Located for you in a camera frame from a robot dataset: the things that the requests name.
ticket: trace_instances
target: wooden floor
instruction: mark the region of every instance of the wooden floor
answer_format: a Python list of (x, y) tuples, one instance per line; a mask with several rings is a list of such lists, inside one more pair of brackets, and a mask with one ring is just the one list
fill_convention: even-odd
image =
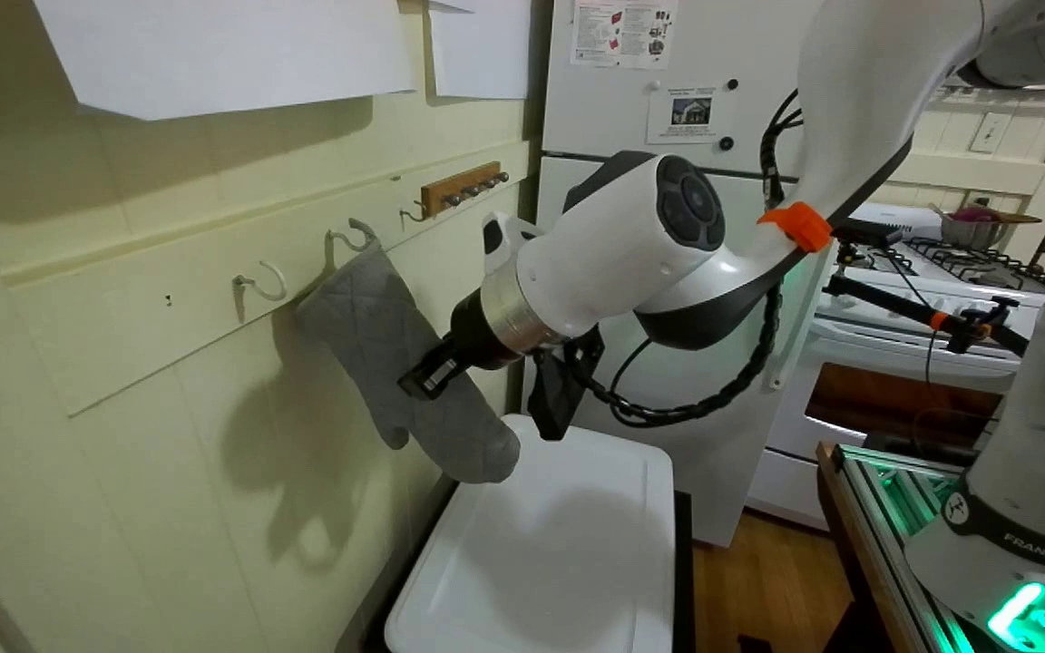
[(698, 653), (819, 653), (849, 605), (832, 536), (743, 515), (728, 553), (698, 544)]

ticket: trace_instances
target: orange ring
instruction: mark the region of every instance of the orange ring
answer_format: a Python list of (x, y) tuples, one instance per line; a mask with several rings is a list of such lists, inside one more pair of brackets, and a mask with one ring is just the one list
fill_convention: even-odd
[(807, 253), (816, 253), (833, 240), (833, 229), (809, 205), (768, 211), (763, 222), (774, 222)]

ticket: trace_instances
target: sticker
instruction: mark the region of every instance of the sticker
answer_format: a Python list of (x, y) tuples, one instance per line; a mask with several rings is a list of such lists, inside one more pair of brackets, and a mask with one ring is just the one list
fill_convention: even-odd
[(724, 136), (728, 107), (717, 86), (648, 86), (648, 141), (715, 141)]
[(570, 61), (603, 68), (665, 68), (677, 0), (576, 0)]

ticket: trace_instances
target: white refrigerator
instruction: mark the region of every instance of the white refrigerator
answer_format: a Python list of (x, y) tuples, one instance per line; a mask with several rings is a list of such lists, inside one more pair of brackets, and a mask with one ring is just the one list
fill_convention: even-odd
[[(674, 154), (704, 166), (743, 243), (763, 214), (758, 138), (795, 91), (802, 34), (819, 0), (555, 0), (541, 141), (536, 222), (562, 214), (567, 191), (620, 149)], [(780, 170), (795, 170), (797, 130), (780, 138)], [(584, 396), (576, 424), (672, 454), (674, 482), (693, 497), (693, 532), (728, 544), (768, 438), (768, 422), (802, 349), (814, 265), (784, 284), (784, 313), (767, 373), (724, 410), (674, 430), (624, 430)], [(704, 352), (647, 349), (620, 392), (647, 408), (698, 403), (717, 392), (758, 343), (763, 307)], [(642, 343), (636, 320), (603, 322), (612, 372)]]

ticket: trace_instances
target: white container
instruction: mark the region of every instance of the white container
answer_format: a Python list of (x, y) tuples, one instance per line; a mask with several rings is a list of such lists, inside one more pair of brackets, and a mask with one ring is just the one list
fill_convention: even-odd
[(674, 595), (668, 454), (528, 416), (502, 488), (458, 488), (392, 618), (394, 653), (665, 653)]

